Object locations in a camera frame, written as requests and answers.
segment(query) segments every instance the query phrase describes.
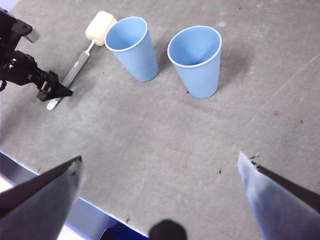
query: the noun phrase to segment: cup rim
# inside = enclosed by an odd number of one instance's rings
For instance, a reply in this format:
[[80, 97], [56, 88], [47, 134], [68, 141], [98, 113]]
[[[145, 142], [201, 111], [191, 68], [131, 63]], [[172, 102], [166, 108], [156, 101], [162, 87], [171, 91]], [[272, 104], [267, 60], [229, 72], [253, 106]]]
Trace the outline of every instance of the cup rim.
[[[107, 36], [108, 36], [108, 33], [111, 31], [112, 28], [114, 28], [118, 23], [126, 20], [126, 19], [140, 19], [144, 22], [145, 24], [145, 31], [142, 35], [142, 37], [139, 39], [139, 41], [137, 41], [135, 44], [133, 44], [132, 46], [129, 46], [127, 48], [123, 48], [123, 49], [113, 49], [112, 47], [110, 47], [108, 44], [107, 44]], [[124, 52], [124, 51], [127, 51], [127, 50], [130, 50], [132, 48], [134, 48], [135, 46], [137, 46], [139, 43], [141, 43], [141, 41], [145, 38], [145, 36], [147, 35], [147, 32], [148, 32], [148, 24], [146, 22], [146, 20], [144, 20], [142, 17], [139, 17], [139, 16], [128, 16], [128, 17], [125, 17], [119, 21], [116, 22], [116, 24], [114, 24], [109, 30], [108, 32], [105, 34], [104, 36], [104, 45], [110, 50], [110, 51], [113, 51], [113, 52]]]
[[[214, 31], [214, 32], [218, 35], [218, 37], [219, 37], [219, 47], [218, 47], [218, 49], [215, 51], [215, 53], [214, 53], [209, 59], [207, 59], [207, 60], [205, 60], [205, 61], [203, 61], [203, 62], [200, 62], [200, 63], [198, 63], [198, 64], [194, 64], [194, 65], [184, 65], [184, 64], [180, 64], [180, 63], [176, 62], [175, 60], [173, 60], [173, 58], [171, 57], [170, 51], [169, 51], [169, 50], [170, 50], [170, 46], [171, 46], [172, 42], [175, 40], [175, 38], [176, 38], [178, 35], [182, 34], [183, 32], [185, 32], [185, 31], [187, 31], [187, 30], [189, 30], [189, 29], [194, 29], [194, 28], [207, 28], [207, 29], [210, 29], [210, 30]], [[205, 65], [206, 63], [208, 63], [208, 62], [210, 62], [212, 59], [214, 59], [214, 58], [218, 55], [218, 53], [220, 52], [221, 46], [222, 46], [222, 38], [221, 38], [220, 33], [219, 33], [217, 30], [215, 30], [213, 27], [206, 26], [206, 25], [196, 25], [196, 26], [187, 27], [187, 28], [181, 30], [180, 32], [178, 32], [176, 35], [174, 35], [174, 37], [173, 37], [173, 38], [171, 39], [171, 41], [169, 42], [169, 45], [168, 45], [168, 47], [167, 47], [166, 52], [167, 52], [167, 55], [168, 55], [170, 61], [171, 61], [174, 65], [179, 66], [179, 67], [182, 67], [182, 68], [196, 68], [196, 67], [200, 67], [200, 66], [202, 66], [202, 65]]]

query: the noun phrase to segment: red dot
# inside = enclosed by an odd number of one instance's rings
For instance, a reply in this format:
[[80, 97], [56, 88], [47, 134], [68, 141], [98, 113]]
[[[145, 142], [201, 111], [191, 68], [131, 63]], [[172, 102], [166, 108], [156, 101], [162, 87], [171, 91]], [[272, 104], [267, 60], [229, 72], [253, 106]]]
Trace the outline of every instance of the red dot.
[[274, 112], [273, 112], [273, 115], [275, 115], [275, 116], [277, 116], [277, 117], [278, 117], [278, 116], [280, 116], [280, 112], [278, 112], [278, 111], [274, 111]]

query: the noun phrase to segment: blue plastic cup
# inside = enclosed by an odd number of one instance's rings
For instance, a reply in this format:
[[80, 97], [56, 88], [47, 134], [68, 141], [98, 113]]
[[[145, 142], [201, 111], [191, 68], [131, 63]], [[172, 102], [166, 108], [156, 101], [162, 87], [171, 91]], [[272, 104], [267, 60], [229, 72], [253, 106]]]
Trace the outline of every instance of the blue plastic cup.
[[106, 34], [105, 46], [139, 82], [148, 82], [158, 73], [155, 50], [148, 25], [138, 16], [118, 21]]
[[192, 26], [176, 34], [167, 54], [189, 93], [197, 99], [218, 89], [222, 38], [209, 26]]

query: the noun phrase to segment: dark object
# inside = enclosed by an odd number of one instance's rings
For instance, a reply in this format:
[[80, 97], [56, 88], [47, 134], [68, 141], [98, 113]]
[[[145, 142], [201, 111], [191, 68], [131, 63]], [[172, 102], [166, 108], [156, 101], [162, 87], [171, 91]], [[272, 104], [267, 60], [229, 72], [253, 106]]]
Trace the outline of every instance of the dark object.
[[172, 220], [163, 220], [149, 231], [149, 240], [187, 240], [184, 227]]
[[257, 157], [259, 157], [259, 154], [255, 155], [255, 156], [252, 156], [252, 157], [250, 157], [249, 159], [251, 160], [251, 159], [255, 159], [255, 158], [257, 158]]
[[77, 197], [83, 171], [78, 156], [2, 192], [0, 239], [56, 240]]
[[0, 23], [0, 91], [5, 89], [8, 81], [19, 86], [34, 83], [41, 101], [71, 96], [73, 92], [59, 83], [57, 74], [41, 70], [32, 56], [15, 50], [21, 37], [32, 43], [39, 39], [35, 29], [2, 8]]
[[137, 233], [127, 226], [113, 226], [107, 228], [100, 240], [147, 240], [148, 238]]
[[274, 173], [273, 171], [270, 171], [269, 169], [255, 162], [253, 162], [252, 164], [255, 165], [256, 169], [260, 173], [272, 179], [277, 184], [282, 186], [284, 189], [286, 189], [287, 191], [295, 195], [297, 198], [299, 198], [301, 201], [305, 202], [314, 210], [316, 210], [318, 213], [320, 213], [320, 195], [319, 194], [313, 191], [310, 191], [308, 189], [305, 189], [304, 187], [299, 186], [298, 184], [295, 184], [292, 181], [289, 181], [288, 179]]

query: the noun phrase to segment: debris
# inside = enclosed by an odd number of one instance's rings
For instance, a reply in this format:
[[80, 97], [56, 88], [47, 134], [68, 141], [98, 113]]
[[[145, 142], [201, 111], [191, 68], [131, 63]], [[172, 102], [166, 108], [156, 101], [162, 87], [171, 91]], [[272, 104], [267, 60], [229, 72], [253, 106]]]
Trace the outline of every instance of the debris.
[[250, 157], [249, 159], [251, 160], [251, 159], [255, 159], [255, 158], [257, 158], [257, 157], [259, 157], [259, 154], [255, 155], [255, 156], [252, 156], [252, 157]]

